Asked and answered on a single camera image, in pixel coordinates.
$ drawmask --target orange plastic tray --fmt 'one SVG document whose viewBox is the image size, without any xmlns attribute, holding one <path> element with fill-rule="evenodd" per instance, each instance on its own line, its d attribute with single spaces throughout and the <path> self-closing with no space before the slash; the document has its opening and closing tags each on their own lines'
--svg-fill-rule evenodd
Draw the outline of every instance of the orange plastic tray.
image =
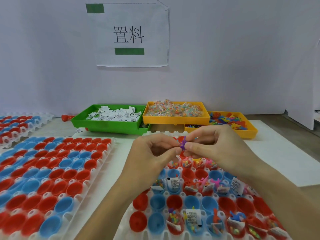
<svg viewBox="0 0 320 240">
<path fill-rule="evenodd" d="M 242 121 L 245 121 L 245 124 L 247 125 L 247 130 L 240 130 L 240 129 L 235 129 L 234 131 L 243 139 L 253 139 L 256 137 L 258 130 L 250 123 L 250 121 L 240 112 L 223 112 L 223 111 L 208 111 L 208 113 L 220 113 L 222 116 L 226 116 L 228 113 L 232 113 L 233 115 L 239 117 L 242 119 Z M 198 125 L 198 124 L 191 124 L 191 123 L 186 123 L 184 125 L 184 130 L 187 131 L 188 133 L 196 130 L 197 128 L 190 128 L 186 127 L 186 125 Z"/>
<path fill-rule="evenodd" d="M 184 104 L 185 102 L 174 102 L 175 104 Z M 202 102 L 187 102 L 193 105 L 198 105 L 201 107 L 203 112 L 203 117 L 177 117 L 177 116 L 146 116 L 149 106 L 153 105 L 154 102 L 148 102 L 146 109 L 143 113 L 143 123 L 144 124 L 173 124 L 173 125 L 208 125 L 210 120 L 210 115 L 208 114 L 205 106 Z"/>
</svg>

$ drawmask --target purple toy figure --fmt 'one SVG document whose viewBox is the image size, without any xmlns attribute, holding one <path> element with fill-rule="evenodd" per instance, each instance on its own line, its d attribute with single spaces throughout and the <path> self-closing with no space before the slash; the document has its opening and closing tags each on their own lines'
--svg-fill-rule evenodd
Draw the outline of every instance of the purple toy figure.
<svg viewBox="0 0 320 240">
<path fill-rule="evenodd" d="M 186 136 L 184 136 L 183 141 L 180 143 L 180 148 L 185 151 L 186 149 L 184 148 L 184 145 L 187 143 L 186 141 Z"/>
</svg>

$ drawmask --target table surface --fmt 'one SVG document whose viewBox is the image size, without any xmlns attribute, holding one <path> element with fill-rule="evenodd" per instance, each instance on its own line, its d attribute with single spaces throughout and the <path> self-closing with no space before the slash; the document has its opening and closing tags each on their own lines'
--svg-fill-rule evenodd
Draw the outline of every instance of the table surface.
<svg viewBox="0 0 320 240">
<path fill-rule="evenodd" d="M 269 126 L 259 120 L 250 121 L 258 130 L 258 134 L 253 140 L 246 140 L 248 146 L 263 161 L 277 169 L 295 185 L 313 187 L 320 194 L 320 163 L 279 135 Z M 166 130 L 173 132 L 177 130 L 182 132 L 182 127 L 174 125 L 155 125 L 155 128 L 161 132 Z M 83 200 L 76 217 L 74 217 L 71 226 L 64 239 L 74 239 L 86 221 L 90 218 L 94 210 L 100 204 L 102 199 L 108 193 L 115 181 L 118 179 L 132 142 L 138 136 L 122 135 L 105 132 L 90 132 L 83 130 L 75 134 L 75 128 L 71 122 L 62 122 L 60 118 L 55 118 L 44 127 L 35 131 L 30 136 L 54 136 L 54 137 L 114 137 L 117 140 L 116 146 L 111 152 L 110 163 L 104 164 L 93 185 L 91 186 L 87 197 Z"/>
</svg>

